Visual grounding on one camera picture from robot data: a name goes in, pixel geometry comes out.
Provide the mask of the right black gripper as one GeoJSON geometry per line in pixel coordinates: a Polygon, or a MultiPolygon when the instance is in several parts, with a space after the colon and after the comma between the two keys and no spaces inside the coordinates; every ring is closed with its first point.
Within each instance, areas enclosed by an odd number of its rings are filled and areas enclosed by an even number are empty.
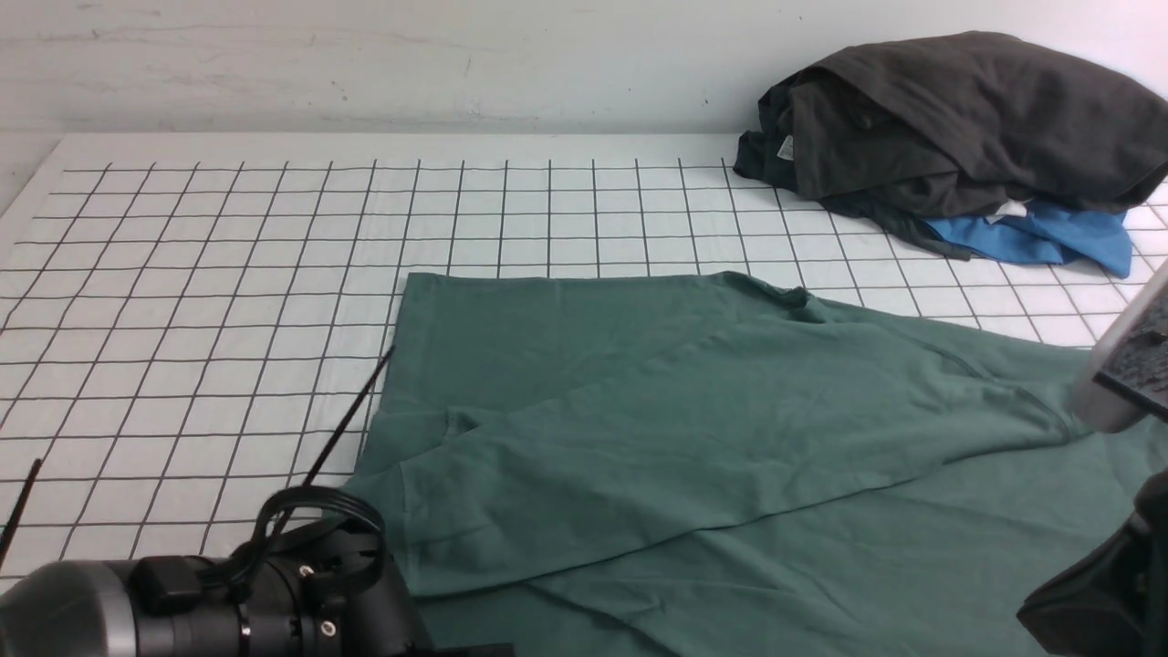
{"type": "Polygon", "coordinates": [[[1122,527],[1027,596],[1017,620],[1047,653],[1164,656],[1167,473],[1143,482],[1122,527]]]}

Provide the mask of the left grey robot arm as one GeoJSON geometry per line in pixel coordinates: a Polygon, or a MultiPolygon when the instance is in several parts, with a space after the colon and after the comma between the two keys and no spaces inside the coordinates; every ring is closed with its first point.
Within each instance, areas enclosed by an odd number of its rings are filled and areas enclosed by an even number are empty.
{"type": "Polygon", "coordinates": [[[4,593],[5,656],[512,656],[439,648],[371,504],[270,496],[229,558],[46,563],[4,593]]]}

